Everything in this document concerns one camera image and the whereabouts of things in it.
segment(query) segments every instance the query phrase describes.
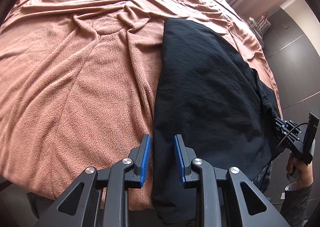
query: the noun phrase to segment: pink blanket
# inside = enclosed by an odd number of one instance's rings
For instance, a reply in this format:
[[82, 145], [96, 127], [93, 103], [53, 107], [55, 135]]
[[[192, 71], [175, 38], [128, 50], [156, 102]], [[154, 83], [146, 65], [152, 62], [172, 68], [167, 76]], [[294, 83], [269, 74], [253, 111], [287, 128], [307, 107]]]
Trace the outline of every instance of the pink blanket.
[[[257, 39], [225, 0], [20, 0], [0, 28], [0, 174], [54, 199], [152, 134], [167, 17], [223, 36], [279, 104]], [[130, 209], [152, 207], [151, 189], [152, 165]]]

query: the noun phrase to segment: black cable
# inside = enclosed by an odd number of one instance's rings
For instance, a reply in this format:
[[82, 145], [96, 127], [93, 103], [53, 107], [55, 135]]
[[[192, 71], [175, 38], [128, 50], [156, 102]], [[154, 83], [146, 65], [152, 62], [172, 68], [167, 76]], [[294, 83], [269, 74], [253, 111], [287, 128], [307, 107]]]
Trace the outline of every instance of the black cable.
[[[294, 126], [294, 127], [287, 133], [287, 135], [284, 136], [284, 138], [279, 142], [279, 144], [277, 145], [276, 149], [282, 144], [282, 142], [285, 140], [286, 137], [289, 136], [290, 133], [292, 133], [292, 132], [293, 132], [296, 128], [298, 128], [299, 126], [305, 125], [305, 124], [309, 124], [309, 123], [303, 122], [303, 123], [300, 123], [300, 124]], [[266, 169], [266, 171], [265, 171], [264, 174], [263, 174], [263, 177], [262, 177], [262, 180], [261, 180], [261, 183], [260, 183], [260, 188], [259, 188], [260, 191], [261, 191], [261, 187], [262, 187], [262, 183], [263, 183], [263, 181], [264, 181], [264, 178], [266, 177], [266, 173], [268, 172], [268, 169], [269, 169], [269, 167], [270, 167], [270, 165], [271, 165], [271, 162], [272, 162], [272, 161], [269, 161], [268, 166], [267, 166], [267, 169]]]
[[286, 137], [289, 136], [290, 133], [292, 133], [292, 132], [293, 132], [296, 128], [298, 128], [299, 126], [305, 125], [305, 124], [309, 124], [309, 123], [307, 123], [307, 122], [302, 122], [302, 123], [294, 126], [294, 127], [287, 133], [287, 135], [284, 136], [284, 138], [279, 142], [279, 144], [277, 145], [276, 149], [282, 144], [282, 142], [285, 140]]

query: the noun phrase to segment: bed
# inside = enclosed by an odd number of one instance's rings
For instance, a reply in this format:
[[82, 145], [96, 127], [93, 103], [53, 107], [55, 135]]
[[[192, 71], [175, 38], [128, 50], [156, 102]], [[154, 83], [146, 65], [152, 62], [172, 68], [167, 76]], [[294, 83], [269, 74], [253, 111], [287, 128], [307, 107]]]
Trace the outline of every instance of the bed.
[[[278, 90], [261, 46], [225, 0], [19, 0], [0, 28], [0, 174], [55, 199], [152, 135], [164, 21], [201, 23]], [[130, 209], [152, 208], [152, 165]]]

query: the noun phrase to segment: folded black garment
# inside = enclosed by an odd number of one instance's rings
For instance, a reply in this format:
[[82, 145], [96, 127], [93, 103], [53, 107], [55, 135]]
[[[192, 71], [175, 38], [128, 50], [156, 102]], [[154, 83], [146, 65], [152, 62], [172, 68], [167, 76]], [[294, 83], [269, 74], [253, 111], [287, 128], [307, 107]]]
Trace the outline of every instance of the folded black garment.
[[178, 177], [173, 137], [197, 157], [254, 180], [279, 143], [274, 92], [220, 35], [193, 21], [164, 22], [153, 133], [152, 201], [165, 224], [195, 217], [196, 191]]

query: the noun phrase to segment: black sleeve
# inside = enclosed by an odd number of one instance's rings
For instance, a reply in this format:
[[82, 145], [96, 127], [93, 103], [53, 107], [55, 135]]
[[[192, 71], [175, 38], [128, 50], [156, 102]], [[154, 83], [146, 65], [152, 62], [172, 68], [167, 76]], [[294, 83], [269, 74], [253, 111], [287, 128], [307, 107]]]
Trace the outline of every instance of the black sleeve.
[[285, 199], [281, 208], [281, 215], [291, 227], [302, 227], [312, 185], [295, 191], [285, 191]]

